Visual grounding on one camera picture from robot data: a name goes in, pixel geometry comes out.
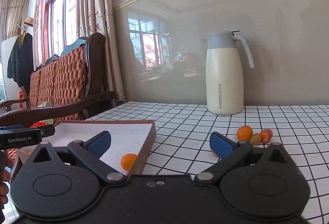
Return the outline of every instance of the orange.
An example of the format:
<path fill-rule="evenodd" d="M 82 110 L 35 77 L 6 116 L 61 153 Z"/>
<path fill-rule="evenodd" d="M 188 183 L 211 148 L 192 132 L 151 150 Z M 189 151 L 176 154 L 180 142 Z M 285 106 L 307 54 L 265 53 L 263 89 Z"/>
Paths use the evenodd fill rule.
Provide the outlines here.
<path fill-rule="evenodd" d="M 137 155 L 135 154 L 126 154 L 121 158 L 121 167 L 125 171 L 129 171 L 131 167 L 133 166 L 135 160 L 137 158 Z"/>
<path fill-rule="evenodd" d="M 268 143 L 272 139 L 272 136 L 273 131 L 271 131 L 270 129 L 263 129 L 261 131 L 262 143 Z"/>
<path fill-rule="evenodd" d="M 252 128 L 249 126 L 242 126 L 236 132 L 238 140 L 249 141 L 250 137 L 253 135 Z"/>

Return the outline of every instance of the wooden chair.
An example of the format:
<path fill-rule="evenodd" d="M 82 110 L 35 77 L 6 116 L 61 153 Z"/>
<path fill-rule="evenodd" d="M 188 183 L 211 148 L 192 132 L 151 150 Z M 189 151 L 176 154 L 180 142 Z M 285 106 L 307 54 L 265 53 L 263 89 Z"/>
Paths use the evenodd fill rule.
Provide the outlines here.
<path fill-rule="evenodd" d="M 31 75 L 30 95 L 25 99 L 5 101 L 7 113 L 0 116 L 0 127 L 21 124 L 30 127 L 37 121 L 53 118 L 83 120 L 110 107 L 114 92 L 104 91 L 103 56 L 105 37 L 94 33 L 65 49 L 65 54 Z M 43 102 L 53 106 L 37 108 Z M 29 108 L 12 110 L 14 103 L 26 102 Z"/>

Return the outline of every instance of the straw hat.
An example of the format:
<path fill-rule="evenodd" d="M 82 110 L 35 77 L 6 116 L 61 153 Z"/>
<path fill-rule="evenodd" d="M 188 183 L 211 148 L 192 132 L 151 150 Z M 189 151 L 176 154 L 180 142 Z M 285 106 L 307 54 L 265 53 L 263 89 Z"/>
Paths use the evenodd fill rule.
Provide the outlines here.
<path fill-rule="evenodd" d="M 27 17 L 26 19 L 25 19 L 25 21 L 23 22 L 25 25 L 28 25 L 28 26 L 31 26 L 31 27 L 33 27 L 33 17 Z"/>

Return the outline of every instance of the curtain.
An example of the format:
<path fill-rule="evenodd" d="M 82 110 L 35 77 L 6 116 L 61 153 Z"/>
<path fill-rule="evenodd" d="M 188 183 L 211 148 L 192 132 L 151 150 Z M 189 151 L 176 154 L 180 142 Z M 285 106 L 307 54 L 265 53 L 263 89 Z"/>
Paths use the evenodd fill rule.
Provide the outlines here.
<path fill-rule="evenodd" d="M 0 44 L 17 35 L 17 24 L 22 26 L 22 13 L 27 2 L 28 0 L 0 0 Z"/>
<path fill-rule="evenodd" d="M 34 69 L 42 63 L 44 6 L 46 0 L 37 0 L 33 23 L 33 62 Z"/>
<path fill-rule="evenodd" d="M 113 106 L 125 102 L 116 47 L 112 0 L 77 0 L 78 37 L 100 32 L 105 36 L 105 88 L 114 91 Z"/>

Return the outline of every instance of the person's hand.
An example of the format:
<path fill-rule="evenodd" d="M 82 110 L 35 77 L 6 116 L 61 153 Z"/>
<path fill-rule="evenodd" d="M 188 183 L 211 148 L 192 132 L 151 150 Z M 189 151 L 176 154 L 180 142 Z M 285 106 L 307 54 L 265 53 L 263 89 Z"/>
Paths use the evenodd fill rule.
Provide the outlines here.
<path fill-rule="evenodd" d="M 14 161 L 11 158 L 7 158 L 6 167 L 9 167 L 14 164 Z M 0 181 L 10 181 L 10 174 L 7 170 L 1 170 L 0 171 Z M 8 203 L 8 197 L 7 194 L 9 193 L 9 188 L 7 184 L 4 182 L 0 184 L 0 203 L 6 204 Z"/>
<path fill-rule="evenodd" d="M 7 150 L 7 155 L 9 156 L 9 158 L 11 158 L 12 160 L 15 160 L 16 159 L 16 153 L 17 153 L 17 150 L 14 148 L 14 149 L 8 149 Z"/>

